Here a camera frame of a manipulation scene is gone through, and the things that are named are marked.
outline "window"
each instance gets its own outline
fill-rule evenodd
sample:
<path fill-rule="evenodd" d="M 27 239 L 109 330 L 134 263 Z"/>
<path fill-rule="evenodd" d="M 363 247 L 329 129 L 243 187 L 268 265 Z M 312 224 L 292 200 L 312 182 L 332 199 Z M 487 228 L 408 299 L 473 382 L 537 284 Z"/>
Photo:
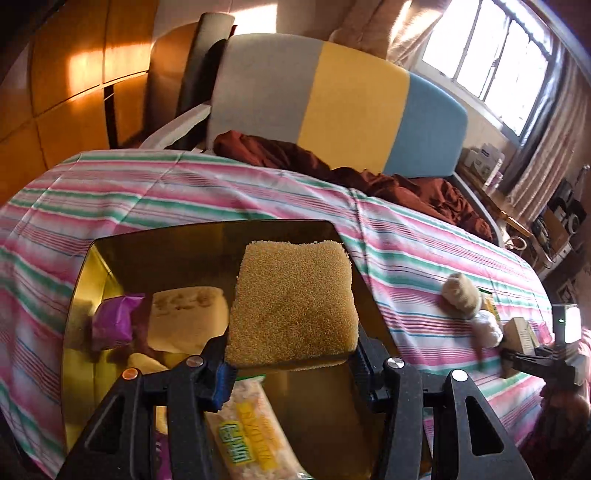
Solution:
<path fill-rule="evenodd" d="M 452 0 L 423 62 L 484 103 L 520 137 L 552 59 L 550 32 L 518 0 Z"/>

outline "sunlight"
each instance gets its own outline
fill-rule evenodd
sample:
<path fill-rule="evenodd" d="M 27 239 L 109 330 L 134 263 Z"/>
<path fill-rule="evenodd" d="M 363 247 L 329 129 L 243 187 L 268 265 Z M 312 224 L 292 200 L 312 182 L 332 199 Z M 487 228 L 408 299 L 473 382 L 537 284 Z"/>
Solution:
<path fill-rule="evenodd" d="M 478 10 L 478 0 L 452 0 L 433 29 L 423 61 L 453 78 Z"/>
<path fill-rule="evenodd" d="M 70 57 L 66 79 L 69 96 L 98 85 L 102 78 L 102 50 L 84 51 Z"/>
<path fill-rule="evenodd" d="M 277 4 L 261 5 L 232 12 L 236 17 L 234 35 L 246 33 L 277 33 Z"/>
<path fill-rule="evenodd" d="M 151 43 L 121 45 L 105 49 L 104 75 L 108 82 L 150 66 Z M 72 55 L 67 68 L 69 96 L 84 92 L 103 83 L 103 51 L 91 50 Z"/>
<path fill-rule="evenodd" d="M 419 15 L 416 15 L 408 24 L 406 32 L 402 34 L 401 41 L 407 41 L 418 37 L 422 32 L 428 29 L 441 16 L 441 12 L 434 8 L 426 8 Z"/>
<path fill-rule="evenodd" d="M 410 8 L 412 2 L 413 0 L 406 0 L 404 2 L 404 5 L 400 9 L 400 13 L 396 17 L 396 21 L 394 22 L 394 25 L 392 25 L 392 29 L 390 30 L 390 38 L 388 39 L 388 43 L 392 43 L 392 41 L 396 38 L 396 35 L 402 28 L 402 25 L 404 25 L 404 20 L 406 19 L 408 9 Z"/>

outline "white plastic bag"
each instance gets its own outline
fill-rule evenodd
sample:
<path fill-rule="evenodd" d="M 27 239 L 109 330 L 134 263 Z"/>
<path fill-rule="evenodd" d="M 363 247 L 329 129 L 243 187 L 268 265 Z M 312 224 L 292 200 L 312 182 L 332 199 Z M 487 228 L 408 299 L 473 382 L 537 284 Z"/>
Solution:
<path fill-rule="evenodd" d="M 311 479 L 273 413 L 263 379 L 237 381 L 220 412 L 206 413 L 232 480 Z"/>

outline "brown blanket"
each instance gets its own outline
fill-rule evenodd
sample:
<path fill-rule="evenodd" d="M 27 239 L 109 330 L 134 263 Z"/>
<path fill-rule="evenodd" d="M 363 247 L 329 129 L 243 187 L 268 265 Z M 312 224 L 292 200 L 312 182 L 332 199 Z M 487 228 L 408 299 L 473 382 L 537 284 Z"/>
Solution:
<path fill-rule="evenodd" d="M 349 167 L 331 170 L 312 152 L 289 142 L 268 140 L 230 130 L 213 143 L 216 155 L 257 167 L 303 173 L 319 180 L 360 190 L 397 205 L 432 216 L 492 242 L 490 226 L 474 211 L 461 192 L 444 179 L 406 179 L 400 175 L 377 175 Z"/>

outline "curtain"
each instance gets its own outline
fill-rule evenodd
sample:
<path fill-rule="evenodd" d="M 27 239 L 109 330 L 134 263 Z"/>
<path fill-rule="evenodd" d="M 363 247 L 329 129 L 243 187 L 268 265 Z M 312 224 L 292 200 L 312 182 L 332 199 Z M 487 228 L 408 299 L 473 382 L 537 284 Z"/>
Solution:
<path fill-rule="evenodd" d="M 584 134 L 589 85 L 569 54 L 564 62 L 564 81 L 554 112 L 529 165 L 507 197 L 526 222 L 534 220 L 550 200 Z"/>
<path fill-rule="evenodd" d="M 553 60 L 548 65 L 547 81 L 542 85 L 540 100 L 533 113 L 532 121 L 523 134 L 519 150 L 507 162 L 505 168 L 501 170 L 503 180 L 499 185 L 499 190 L 504 194 L 508 194 L 515 187 L 527 165 L 529 165 L 548 128 L 548 123 L 556 106 L 561 79 L 565 74 L 564 56 L 566 49 L 556 36 L 553 36 L 553 45 L 556 51 Z"/>
<path fill-rule="evenodd" d="M 356 0 L 330 41 L 402 64 L 451 0 Z"/>

